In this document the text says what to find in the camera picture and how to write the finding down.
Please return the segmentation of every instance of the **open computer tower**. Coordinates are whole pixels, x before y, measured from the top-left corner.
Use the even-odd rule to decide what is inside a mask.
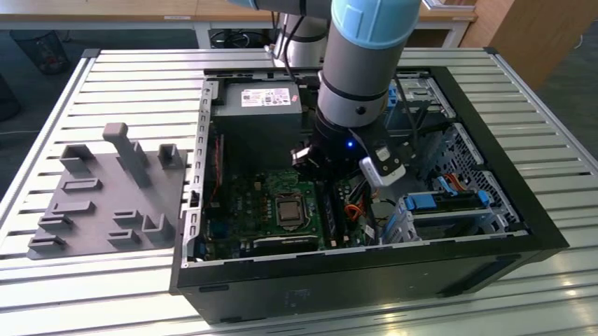
[[[299,85],[284,69],[205,70],[170,293],[208,323],[471,293],[568,246],[443,67],[399,67],[389,86],[405,176],[383,190],[307,180],[289,150],[317,70],[293,69]]]

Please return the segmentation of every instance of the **slotted metal table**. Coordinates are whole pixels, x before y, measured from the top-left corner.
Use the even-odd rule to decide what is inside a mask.
[[[598,325],[596,161],[499,55],[408,49],[400,65],[448,67],[571,248],[471,295],[206,325],[166,293],[172,249],[28,260],[65,144],[93,153],[105,123],[146,151],[166,139],[192,160],[202,69],[271,67],[261,50],[105,50],[82,58],[0,203],[0,334],[564,335]]]

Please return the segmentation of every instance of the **floor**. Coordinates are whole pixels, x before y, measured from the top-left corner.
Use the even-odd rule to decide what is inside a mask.
[[[64,43],[69,59],[76,62],[86,48],[177,49],[196,48],[193,31],[72,31]],[[24,56],[6,31],[0,31],[0,74],[22,105],[21,113],[0,122],[0,195],[4,195],[66,84],[70,72],[41,75]],[[583,44],[572,50],[538,91],[546,105],[571,130],[587,150],[598,157],[598,22],[583,35]]]

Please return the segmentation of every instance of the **wire mesh bin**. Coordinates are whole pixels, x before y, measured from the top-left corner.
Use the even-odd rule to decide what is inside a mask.
[[[12,118],[20,111],[20,104],[14,94],[0,75],[0,121]]]
[[[12,30],[10,38],[42,74],[58,74],[69,68],[70,62],[53,30]]]

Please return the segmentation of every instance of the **sticker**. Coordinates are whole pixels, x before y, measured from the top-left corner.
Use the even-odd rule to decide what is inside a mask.
[[[375,233],[373,233],[373,229],[372,229],[372,227],[369,225],[365,225],[365,235],[368,235],[369,238],[373,239]]]
[[[190,16],[164,16],[165,20],[189,20]]]
[[[253,89],[241,92],[241,107],[291,105],[288,89]]]
[[[377,159],[380,161],[388,160],[388,158],[391,157],[391,152],[388,151],[388,147],[384,146],[380,149],[376,149],[375,150],[375,155],[377,156]]]

